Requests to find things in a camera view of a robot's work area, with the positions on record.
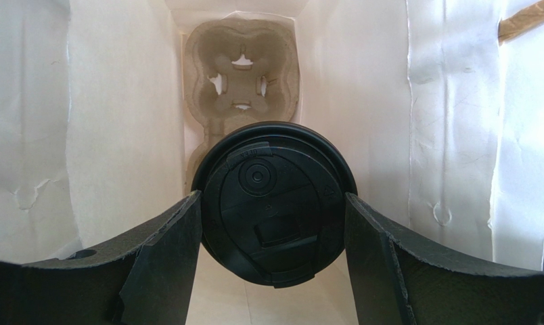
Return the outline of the pulp cardboard cup carrier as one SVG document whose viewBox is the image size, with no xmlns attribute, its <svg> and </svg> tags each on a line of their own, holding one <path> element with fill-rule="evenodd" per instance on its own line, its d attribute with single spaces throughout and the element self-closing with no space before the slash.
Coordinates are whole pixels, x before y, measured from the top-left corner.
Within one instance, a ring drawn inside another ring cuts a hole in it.
<svg viewBox="0 0 544 325">
<path fill-rule="evenodd" d="M 290 121 L 300 98 L 294 31 L 270 20 L 227 18 L 197 26 L 183 53 L 183 95 L 203 128 L 185 189 L 202 159 L 226 135 L 262 121 Z"/>
</svg>

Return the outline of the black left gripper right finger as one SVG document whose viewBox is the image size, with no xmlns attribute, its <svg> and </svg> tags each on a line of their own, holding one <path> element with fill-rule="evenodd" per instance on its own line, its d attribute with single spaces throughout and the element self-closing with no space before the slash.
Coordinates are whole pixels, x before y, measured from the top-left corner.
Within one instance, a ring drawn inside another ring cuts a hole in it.
<svg viewBox="0 0 544 325">
<path fill-rule="evenodd" d="M 544 324 L 544 272 L 445 247 L 354 194 L 345 219 L 360 324 Z"/>
</svg>

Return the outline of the black plastic cup lid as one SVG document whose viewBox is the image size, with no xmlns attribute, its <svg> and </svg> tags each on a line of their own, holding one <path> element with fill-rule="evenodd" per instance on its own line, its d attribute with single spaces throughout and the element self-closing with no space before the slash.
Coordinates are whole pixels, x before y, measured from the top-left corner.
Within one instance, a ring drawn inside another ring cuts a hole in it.
<svg viewBox="0 0 544 325">
<path fill-rule="evenodd" d="M 202 244 L 253 284 L 287 288 L 344 250 L 345 200 L 353 173 L 326 138 L 302 125 L 260 122 L 219 141 L 202 159 Z"/>
</svg>

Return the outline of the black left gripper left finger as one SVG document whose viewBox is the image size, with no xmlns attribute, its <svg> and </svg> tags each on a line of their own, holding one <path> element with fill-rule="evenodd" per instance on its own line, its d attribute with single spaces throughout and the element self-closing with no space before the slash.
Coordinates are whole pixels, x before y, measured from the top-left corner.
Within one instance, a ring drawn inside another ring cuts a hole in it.
<svg viewBox="0 0 544 325">
<path fill-rule="evenodd" d="M 199 192 L 68 259 L 0 261 L 0 324 L 184 324 L 202 234 Z"/>
</svg>

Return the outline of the kraft paper takeout bag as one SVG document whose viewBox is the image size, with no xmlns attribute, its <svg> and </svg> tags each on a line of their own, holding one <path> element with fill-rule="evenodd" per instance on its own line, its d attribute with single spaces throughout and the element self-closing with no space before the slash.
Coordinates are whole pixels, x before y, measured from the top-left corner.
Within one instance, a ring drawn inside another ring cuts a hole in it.
<svg viewBox="0 0 544 325">
<path fill-rule="evenodd" d="M 199 192 L 185 189 L 204 132 L 184 47 L 239 18 L 295 34 L 298 107 L 262 122 L 326 138 L 390 220 L 544 272 L 544 26 L 499 35 L 533 5 L 0 1 L 0 261 L 68 259 Z M 225 269 L 201 234 L 184 324 L 360 324 L 345 241 L 311 280 L 274 288 Z"/>
</svg>

